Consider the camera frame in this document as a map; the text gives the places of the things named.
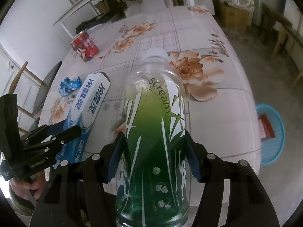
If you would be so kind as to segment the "left hand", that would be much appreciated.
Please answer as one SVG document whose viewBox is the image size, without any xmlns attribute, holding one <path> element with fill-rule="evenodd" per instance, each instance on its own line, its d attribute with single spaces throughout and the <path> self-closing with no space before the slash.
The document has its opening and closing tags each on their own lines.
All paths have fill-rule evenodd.
<svg viewBox="0 0 303 227">
<path fill-rule="evenodd" d="M 9 182 L 10 187 L 14 191 L 14 193 L 24 200 L 29 200 L 28 196 L 26 195 L 26 191 L 33 190 L 34 191 L 34 198 L 38 200 L 44 191 L 44 187 L 46 186 L 47 182 L 45 179 L 45 172 L 41 171 L 37 173 L 37 177 L 33 181 L 33 183 L 29 183 L 25 180 L 13 178 Z"/>
</svg>

